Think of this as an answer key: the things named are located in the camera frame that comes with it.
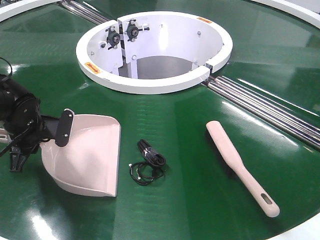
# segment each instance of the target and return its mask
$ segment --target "black cable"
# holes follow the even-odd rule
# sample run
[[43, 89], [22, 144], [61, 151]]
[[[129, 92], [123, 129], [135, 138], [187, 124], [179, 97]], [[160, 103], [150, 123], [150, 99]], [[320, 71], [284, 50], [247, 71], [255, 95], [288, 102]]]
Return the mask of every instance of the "black cable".
[[0, 151], [0, 157], [2, 157], [12, 146], [18, 143], [21, 139], [23, 139], [24, 136], [26, 136], [31, 130], [31, 126], [32, 124], [30, 124], [26, 130], [24, 130], [22, 133], [16, 136], [4, 149], [2, 149]]
[[[144, 139], [140, 139], [137, 143], [137, 146], [145, 161], [129, 164], [129, 173], [131, 178], [137, 184], [146, 186], [149, 185], [154, 179], [164, 176], [165, 172], [162, 170], [162, 167], [166, 164], [166, 159], [164, 156], [154, 150]], [[142, 173], [143, 169], [146, 167], [152, 168], [151, 176], [147, 176]]]
[[11, 66], [10, 62], [8, 62], [7, 60], [5, 60], [3, 57], [0, 57], [0, 59], [2, 59], [3, 61], [5, 61], [5, 62], [9, 65], [10, 70], [11, 70], [8, 76], [5, 76], [4, 78], [2, 78], [2, 79], [0, 80], [0, 83], [3, 84], [5, 81], [7, 81], [8, 79], [10, 79], [10, 78], [12, 77], [13, 69], [12, 69], [12, 66]]

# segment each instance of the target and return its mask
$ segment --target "white circular housing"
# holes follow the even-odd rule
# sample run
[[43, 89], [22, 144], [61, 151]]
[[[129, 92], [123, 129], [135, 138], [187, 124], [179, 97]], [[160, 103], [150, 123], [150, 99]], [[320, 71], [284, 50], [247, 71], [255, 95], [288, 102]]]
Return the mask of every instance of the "white circular housing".
[[92, 28], [79, 40], [76, 56], [82, 71], [107, 88], [164, 94], [206, 80], [227, 63], [232, 48], [227, 31], [208, 19], [154, 11]]

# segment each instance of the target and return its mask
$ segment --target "brush handle hole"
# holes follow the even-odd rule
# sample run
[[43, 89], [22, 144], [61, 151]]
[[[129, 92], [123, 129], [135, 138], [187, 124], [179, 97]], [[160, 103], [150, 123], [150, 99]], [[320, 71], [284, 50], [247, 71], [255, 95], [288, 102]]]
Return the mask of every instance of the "brush handle hole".
[[270, 200], [270, 198], [264, 194], [264, 193], [261, 193], [261, 197], [263, 198], [263, 200], [267, 203], [267, 204], [272, 204], [272, 201]]

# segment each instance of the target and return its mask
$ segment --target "coiled cable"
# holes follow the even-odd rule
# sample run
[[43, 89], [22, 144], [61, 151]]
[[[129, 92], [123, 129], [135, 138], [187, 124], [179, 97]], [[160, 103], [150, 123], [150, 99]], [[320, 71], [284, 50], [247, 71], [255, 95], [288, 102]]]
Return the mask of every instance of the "coiled cable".
[[[129, 174], [131, 178], [139, 185], [149, 185], [154, 179], [161, 178], [165, 172], [162, 167], [166, 164], [166, 159], [163, 155], [158, 153], [151, 145], [144, 139], [140, 139], [137, 146], [144, 157], [145, 161], [129, 164]], [[151, 176], [147, 176], [142, 173], [143, 169], [147, 166], [152, 168]]]

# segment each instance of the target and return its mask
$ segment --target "brush handle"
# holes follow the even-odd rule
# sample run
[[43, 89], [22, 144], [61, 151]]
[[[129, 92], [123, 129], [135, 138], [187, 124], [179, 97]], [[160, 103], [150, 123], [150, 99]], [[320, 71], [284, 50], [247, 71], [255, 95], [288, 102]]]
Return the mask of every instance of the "brush handle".
[[278, 216], [280, 213], [278, 205], [246, 169], [238, 151], [232, 144], [220, 122], [210, 121], [206, 124], [206, 128], [224, 161], [239, 176], [265, 214], [271, 218]]

